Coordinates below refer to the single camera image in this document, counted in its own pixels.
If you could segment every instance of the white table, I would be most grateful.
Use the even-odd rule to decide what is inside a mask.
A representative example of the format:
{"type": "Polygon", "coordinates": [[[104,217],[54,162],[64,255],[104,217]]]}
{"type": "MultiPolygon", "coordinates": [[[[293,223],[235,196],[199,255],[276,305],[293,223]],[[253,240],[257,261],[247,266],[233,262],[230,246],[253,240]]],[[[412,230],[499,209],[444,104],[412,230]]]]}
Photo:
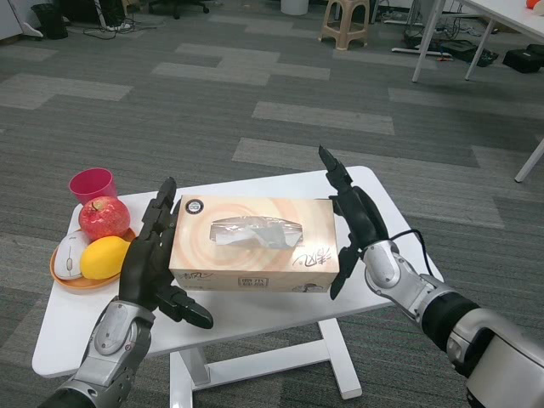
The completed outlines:
{"type": "MultiPolygon", "coordinates": [[[[490,22],[485,29],[485,33],[482,36],[482,40],[476,50],[473,62],[468,68],[465,79],[468,81],[472,75],[474,68],[478,64],[479,57],[484,51],[485,42],[493,32],[493,27],[498,21],[505,26],[512,27],[514,30],[519,31],[521,34],[526,35],[529,38],[534,39],[538,43],[544,43],[544,16],[533,14],[531,10],[525,7],[525,0],[460,0],[461,3],[466,4],[472,9],[481,11],[483,14],[489,15],[490,22]]],[[[417,61],[416,70],[412,77],[413,82],[417,82],[419,74],[422,70],[422,64],[427,55],[428,46],[433,38],[434,28],[439,21],[444,9],[445,0],[434,0],[434,6],[428,19],[425,32],[423,33],[422,43],[420,47],[419,60],[417,61]]],[[[519,171],[515,180],[521,183],[524,178],[529,174],[531,169],[544,155],[544,142],[542,142],[529,160],[524,164],[519,171]]]]}
{"type": "MultiPolygon", "coordinates": [[[[376,202],[391,235],[409,229],[370,169],[351,167],[349,171],[354,183],[376,202]]],[[[312,172],[178,189],[177,198],[182,194],[324,198],[334,192],[325,172],[312,172]]],[[[139,220],[155,194],[119,197],[131,213],[131,228],[135,231],[140,231],[139,220]]],[[[68,232],[78,228],[80,208],[74,210],[68,232]]],[[[336,221],[337,244],[342,247],[349,243],[348,227],[342,218],[336,221]]],[[[398,245],[416,270],[425,270],[422,249],[415,237],[402,237],[398,245]]],[[[440,279],[439,271],[432,263],[431,266],[440,279]]],[[[363,271],[363,264],[359,263],[335,301],[328,293],[191,292],[190,295],[213,315],[215,326],[209,331],[183,322],[175,323],[162,313],[156,313],[149,356],[170,353],[170,406],[191,407],[194,390],[322,361],[331,362],[343,398],[361,395],[359,380],[335,318],[391,304],[368,289],[363,271]],[[322,340],[212,364],[206,364],[202,352],[208,344],[315,322],[319,323],[322,340]]],[[[91,292],[69,292],[54,282],[32,359],[34,371],[44,377],[74,372],[80,365],[94,322],[117,291],[118,283],[91,292]]]]}

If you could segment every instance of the striped carpet pattern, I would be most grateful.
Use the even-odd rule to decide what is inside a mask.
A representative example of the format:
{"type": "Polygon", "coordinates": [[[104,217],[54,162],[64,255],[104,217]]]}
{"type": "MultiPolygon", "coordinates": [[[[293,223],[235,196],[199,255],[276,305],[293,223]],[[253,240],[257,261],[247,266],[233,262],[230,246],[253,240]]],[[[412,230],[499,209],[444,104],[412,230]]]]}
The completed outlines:
{"type": "MultiPolygon", "coordinates": [[[[129,194],[166,176],[190,186],[315,170],[323,144],[375,171],[452,286],[544,339],[544,164],[513,182],[544,136],[543,73],[496,62],[466,82],[467,64],[428,58],[413,84],[415,57],[389,52],[402,27],[373,25],[367,48],[341,53],[317,41],[321,6],[210,7],[172,20],[157,6],[164,26],[111,41],[71,31],[0,47],[2,406],[36,406],[64,381],[36,375],[31,357],[49,257],[76,205],[67,183],[88,167],[129,194]]],[[[489,48],[529,42],[500,33],[489,48]]],[[[360,398],[343,401],[324,363],[198,392],[195,407],[468,407],[463,378],[396,309],[339,322],[360,398]]],[[[319,336],[310,325],[206,351],[225,360],[319,336]]],[[[146,360],[125,406],[168,406],[168,364],[146,360]]]]}

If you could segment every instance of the tissue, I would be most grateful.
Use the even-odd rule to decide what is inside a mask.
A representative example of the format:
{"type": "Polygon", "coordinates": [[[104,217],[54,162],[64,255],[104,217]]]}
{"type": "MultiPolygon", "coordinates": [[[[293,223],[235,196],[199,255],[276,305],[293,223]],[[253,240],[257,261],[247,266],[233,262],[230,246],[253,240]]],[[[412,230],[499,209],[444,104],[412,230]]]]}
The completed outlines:
{"type": "Polygon", "coordinates": [[[217,245],[290,249],[302,242],[303,227],[273,217],[225,218],[212,222],[210,240],[217,245]]]}

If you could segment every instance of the robotic hand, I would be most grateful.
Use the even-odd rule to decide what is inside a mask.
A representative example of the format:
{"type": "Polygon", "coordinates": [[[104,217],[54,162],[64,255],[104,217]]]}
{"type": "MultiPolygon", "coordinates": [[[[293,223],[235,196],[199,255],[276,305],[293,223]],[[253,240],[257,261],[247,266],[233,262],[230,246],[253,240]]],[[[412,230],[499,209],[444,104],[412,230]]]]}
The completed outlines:
{"type": "Polygon", "coordinates": [[[338,195],[335,213],[345,218],[351,245],[340,253],[340,273],[331,287],[334,299],[357,260],[365,280],[379,296],[392,300],[468,378],[473,408],[543,408],[544,347],[497,313],[480,308],[433,277],[421,234],[428,275],[419,275],[402,257],[372,199],[352,187],[346,167],[320,147],[327,178],[338,195]]]}
{"type": "Polygon", "coordinates": [[[40,408],[114,408],[128,397],[138,367],[151,345],[158,309],[175,321],[210,329],[213,318],[177,286],[168,269],[179,213],[176,183],[168,178],[150,201],[144,226],[128,248],[119,296],[106,307],[89,338],[77,373],[40,408]]]}

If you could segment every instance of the tissue box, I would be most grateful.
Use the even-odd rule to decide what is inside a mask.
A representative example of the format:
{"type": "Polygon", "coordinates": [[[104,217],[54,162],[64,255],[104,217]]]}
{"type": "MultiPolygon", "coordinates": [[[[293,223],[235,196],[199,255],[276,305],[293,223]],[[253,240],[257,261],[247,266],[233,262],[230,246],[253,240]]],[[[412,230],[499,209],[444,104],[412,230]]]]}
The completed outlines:
{"type": "Polygon", "coordinates": [[[170,270],[187,290],[327,292],[332,201],[185,195],[170,270]]]}

